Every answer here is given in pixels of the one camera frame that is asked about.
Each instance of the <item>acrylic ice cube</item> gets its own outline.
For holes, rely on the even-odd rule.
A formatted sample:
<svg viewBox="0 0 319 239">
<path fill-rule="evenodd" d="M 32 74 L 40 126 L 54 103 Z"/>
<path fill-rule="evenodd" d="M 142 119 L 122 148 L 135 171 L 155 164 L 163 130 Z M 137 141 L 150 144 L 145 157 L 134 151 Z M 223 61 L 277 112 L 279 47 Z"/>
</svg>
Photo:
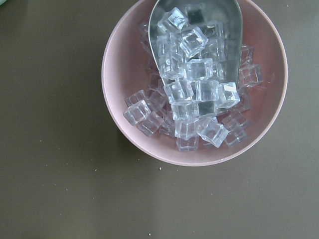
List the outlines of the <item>acrylic ice cube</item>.
<svg viewBox="0 0 319 239">
<path fill-rule="evenodd" d="M 220 21 L 211 20 L 200 25 L 200 29 L 209 39 L 225 37 L 224 24 Z"/>
<path fill-rule="evenodd" d="M 161 82 L 161 78 L 159 73 L 152 72 L 149 76 L 149 89 L 155 91 L 156 88 L 159 87 L 159 82 Z"/>
<path fill-rule="evenodd" d="M 188 120 L 190 118 L 198 117 L 198 103 L 175 103 L 171 105 L 174 120 Z"/>
<path fill-rule="evenodd" d="M 151 110 L 145 100 L 140 100 L 129 106 L 123 115 L 131 125 L 136 125 L 137 123 L 144 121 L 150 113 Z"/>
<path fill-rule="evenodd" d="M 177 35 L 173 32 L 158 36 L 158 56 L 161 57 L 167 53 L 176 53 L 181 55 L 182 51 L 179 46 L 180 40 L 180 35 Z"/>
<path fill-rule="evenodd" d="M 188 140 L 197 136 L 196 122 L 198 118 L 175 121 L 175 137 Z"/>
<path fill-rule="evenodd" d="M 217 108 L 229 109 L 240 102 L 235 82 L 220 83 L 218 85 Z"/>
<path fill-rule="evenodd" d="M 172 112 L 166 112 L 166 115 L 163 117 L 164 122 L 159 128 L 160 134 L 168 135 L 172 138 L 175 137 L 175 121 L 173 120 Z"/>
<path fill-rule="evenodd" d="M 148 115 L 146 120 L 138 126 L 138 129 L 147 137 L 151 137 L 160 128 L 163 122 L 164 120 L 153 111 Z"/>
<path fill-rule="evenodd" d="M 251 122 L 237 110 L 232 111 L 229 116 L 222 120 L 222 123 L 228 130 L 237 127 L 237 124 L 244 129 L 251 125 Z"/>
<path fill-rule="evenodd" d="M 173 104 L 180 101 L 189 101 L 194 95 L 190 82 L 180 80 L 164 86 L 169 103 Z"/>
<path fill-rule="evenodd" d="M 246 88 L 240 88 L 237 90 L 240 98 L 240 102 L 234 105 L 230 110 L 238 110 L 239 112 L 247 111 L 251 109 L 250 96 L 246 91 Z"/>
<path fill-rule="evenodd" d="M 220 123 L 216 123 L 210 119 L 202 122 L 201 130 L 198 135 L 205 141 L 219 148 L 228 135 L 229 131 Z"/>
<path fill-rule="evenodd" d="M 180 152 L 196 151 L 198 149 L 199 136 L 185 140 L 182 138 L 176 139 L 176 145 Z"/>
<path fill-rule="evenodd" d="M 236 146 L 238 143 L 244 141 L 246 138 L 247 134 L 244 128 L 237 124 L 237 126 L 233 127 L 230 130 L 224 141 L 226 142 L 228 147 L 232 148 Z"/>
<path fill-rule="evenodd" d="M 240 65 L 243 66 L 247 64 L 252 64 L 253 54 L 254 54 L 254 48 L 252 46 L 242 44 Z"/>
<path fill-rule="evenodd" d="M 182 32 L 180 47 L 187 58 L 192 58 L 205 48 L 207 42 L 208 38 L 197 26 L 191 30 L 188 29 Z"/>
<path fill-rule="evenodd" d="M 165 79 L 176 79 L 184 76 L 183 56 L 167 53 L 159 58 L 159 74 Z"/>
<path fill-rule="evenodd" d="M 131 105 L 136 104 L 140 100 L 147 101 L 144 90 L 137 91 L 136 93 L 132 94 L 130 97 L 127 97 L 125 99 L 125 103 L 129 107 Z"/>
<path fill-rule="evenodd" d="M 263 82 L 259 64 L 245 65 L 239 69 L 238 85 L 240 87 L 253 87 Z"/>
<path fill-rule="evenodd" d="M 187 22 L 187 17 L 177 7 L 174 7 L 172 11 L 163 15 L 163 18 L 158 22 L 158 27 L 162 31 L 178 32 Z"/>
<path fill-rule="evenodd" d="M 213 76 L 213 59 L 192 59 L 185 63 L 185 70 L 189 81 L 208 79 Z"/>
<path fill-rule="evenodd" d="M 223 39 L 210 39 L 204 49 L 198 54 L 199 58 L 212 58 L 214 62 L 225 61 L 225 43 Z"/>
<path fill-rule="evenodd" d="M 149 97 L 148 105 L 152 111 L 159 111 L 163 108 L 163 106 L 167 102 L 167 95 L 165 94 L 164 90 L 161 88 L 157 88 L 153 91 Z"/>
<path fill-rule="evenodd" d="M 195 87 L 197 101 L 216 101 L 218 99 L 218 81 L 197 81 Z"/>
</svg>

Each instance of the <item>metal scoop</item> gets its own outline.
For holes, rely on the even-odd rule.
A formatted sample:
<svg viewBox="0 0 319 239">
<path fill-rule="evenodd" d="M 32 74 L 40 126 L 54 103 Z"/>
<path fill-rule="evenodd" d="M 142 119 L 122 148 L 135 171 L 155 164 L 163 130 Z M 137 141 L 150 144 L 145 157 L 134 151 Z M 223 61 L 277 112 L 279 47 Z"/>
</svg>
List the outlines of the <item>metal scoop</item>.
<svg viewBox="0 0 319 239">
<path fill-rule="evenodd" d="M 162 34 L 158 28 L 158 21 L 162 19 L 165 12 L 171 11 L 174 7 L 183 11 L 187 4 L 197 3 L 205 4 L 207 21 L 216 20 L 224 24 L 226 61 L 223 66 L 225 82 L 237 82 L 243 19 L 236 0 L 158 0 L 151 12 L 149 23 L 149 39 L 157 67 L 159 67 L 159 56 L 155 49 L 157 36 Z"/>
</svg>

